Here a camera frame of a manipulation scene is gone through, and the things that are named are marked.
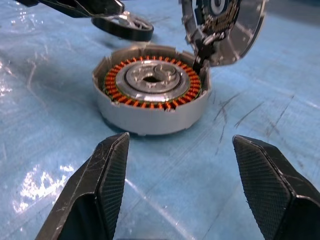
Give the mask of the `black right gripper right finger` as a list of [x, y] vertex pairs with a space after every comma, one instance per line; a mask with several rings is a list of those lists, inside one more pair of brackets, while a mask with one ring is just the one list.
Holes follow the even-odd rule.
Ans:
[[265, 240], [320, 240], [320, 192], [274, 145], [234, 135], [241, 183]]

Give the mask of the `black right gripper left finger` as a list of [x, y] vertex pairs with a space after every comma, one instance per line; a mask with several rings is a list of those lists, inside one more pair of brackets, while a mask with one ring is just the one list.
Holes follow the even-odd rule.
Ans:
[[113, 240], [122, 204], [130, 135], [101, 141], [69, 178], [35, 240]]

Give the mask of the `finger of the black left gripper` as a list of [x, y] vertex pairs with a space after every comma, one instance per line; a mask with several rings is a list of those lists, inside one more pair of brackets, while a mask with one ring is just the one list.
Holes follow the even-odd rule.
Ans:
[[95, 18], [120, 15], [125, 4], [120, 0], [15, 0], [26, 6], [44, 4], [72, 18]]

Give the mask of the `spoked rotor black rim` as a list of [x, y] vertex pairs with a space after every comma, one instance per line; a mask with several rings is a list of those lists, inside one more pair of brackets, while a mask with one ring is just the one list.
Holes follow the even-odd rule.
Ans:
[[91, 22], [100, 30], [129, 41], [148, 42], [153, 37], [154, 26], [129, 11], [119, 15], [93, 17]]

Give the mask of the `silver motor housing copper windings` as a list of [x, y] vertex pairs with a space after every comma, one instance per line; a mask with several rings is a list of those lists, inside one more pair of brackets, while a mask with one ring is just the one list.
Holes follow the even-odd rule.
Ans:
[[102, 58], [92, 73], [97, 104], [108, 123], [141, 136], [191, 127], [211, 94], [210, 64], [195, 69], [195, 56], [149, 44]]

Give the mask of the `silver hinged motor lid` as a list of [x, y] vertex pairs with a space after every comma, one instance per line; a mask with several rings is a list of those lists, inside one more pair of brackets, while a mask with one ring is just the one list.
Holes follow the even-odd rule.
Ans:
[[199, 67], [234, 64], [254, 45], [269, 0], [178, 0], [186, 42]]

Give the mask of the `blue table mat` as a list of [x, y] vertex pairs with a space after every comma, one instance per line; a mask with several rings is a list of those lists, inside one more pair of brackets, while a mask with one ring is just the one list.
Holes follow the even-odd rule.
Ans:
[[[250, 52], [212, 70], [195, 125], [130, 136], [115, 239], [264, 240], [235, 134], [277, 146], [320, 191], [320, 0], [269, 0], [266, 12]], [[128, 46], [87, 18], [0, 0], [0, 240], [34, 240], [69, 177], [119, 132], [92, 71]]]

